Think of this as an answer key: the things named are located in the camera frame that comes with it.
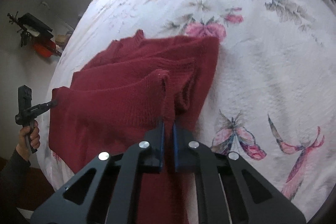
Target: metal rivet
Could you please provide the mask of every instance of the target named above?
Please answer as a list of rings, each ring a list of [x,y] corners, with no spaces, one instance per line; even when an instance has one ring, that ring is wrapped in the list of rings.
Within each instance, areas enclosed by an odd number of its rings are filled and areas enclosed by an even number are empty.
[[[188,145],[190,148],[197,148],[200,146],[200,144],[197,141],[191,141]]]
[[[238,160],[239,159],[239,154],[236,152],[230,152],[229,153],[229,158],[232,160]]]
[[[148,148],[149,145],[150,145],[150,144],[149,144],[149,142],[147,142],[147,141],[139,142],[139,147],[140,147],[140,148],[143,148],[143,149]]]
[[[107,152],[102,152],[98,155],[98,159],[100,160],[107,160],[110,157],[110,154]]]

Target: bed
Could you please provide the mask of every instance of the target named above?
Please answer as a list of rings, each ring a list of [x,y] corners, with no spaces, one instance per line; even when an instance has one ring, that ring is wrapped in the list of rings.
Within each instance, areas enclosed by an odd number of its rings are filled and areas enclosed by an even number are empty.
[[[46,100],[112,40],[138,29],[148,38],[216,36],[216,73],[195,135],[215,152],[238,152],[308,221],[336,183],[334,26],[332,0],[93,0]],[[49,112],[40,117],[37,157],[56,190],[73,172],[49,149],[49,121]],[[197,223],[192,184],[187,199]]]

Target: finger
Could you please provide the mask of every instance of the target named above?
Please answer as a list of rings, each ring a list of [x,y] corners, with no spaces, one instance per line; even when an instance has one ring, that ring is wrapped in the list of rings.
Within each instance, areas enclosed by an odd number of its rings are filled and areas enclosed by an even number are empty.
[[[30,132],[30,126],[23,127],[20,129],[19,135],[20,136],[25,136]]]
[[[34,147],[34,146],[37,145],[39,142],[40,142],[40,136],[38,135],[34,140],[32,140],[32,141],[30,142],[30,145],[31,145],[32,147]]]
[[[39,135],[39,132],[40,130],[38,127],[34,128],[34,131],[30,134],[30,139],[34,140]]]
[[[38,149],[40,147],[40,142],[38,142],[36,145],[33,146],[34,149]]]

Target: gray wall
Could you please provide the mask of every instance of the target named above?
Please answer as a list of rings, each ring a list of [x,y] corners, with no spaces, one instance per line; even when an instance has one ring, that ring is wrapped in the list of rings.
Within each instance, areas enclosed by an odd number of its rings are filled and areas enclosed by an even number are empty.
[[[50,10],[41,5],[48,3]],[[59,60],[39,57],[30,46],[20,48],[20,35],[17,25],[8,23],[7,13],[19,16],[31,13],[49,27],[53,34],[65,34],[67,25],[75,27],[78,15],[83,14],[91,0],[0,0],[0,156],[9,159],[16,144],[20,126],[15,124],[17,108],[17,88],[27,85],[33,90],[32,104],[42,103],[53,71]],[[38,167],[36,157],[32,166]]]

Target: red fabric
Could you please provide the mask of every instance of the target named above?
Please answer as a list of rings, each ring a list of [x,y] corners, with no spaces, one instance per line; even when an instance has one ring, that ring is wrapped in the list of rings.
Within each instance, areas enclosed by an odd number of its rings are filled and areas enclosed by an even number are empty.
[[[210,89],[218,56],[215,37],[113,41],[81,71],[70,88],[54,89],[49,146],[76,173],[102,151],[124,152],[143,140],[162,117],[166,165],[159,175],[144,175],[138,224],[188,223],[182,187],[172,163],[170,133],[175,117],[193,130]]]

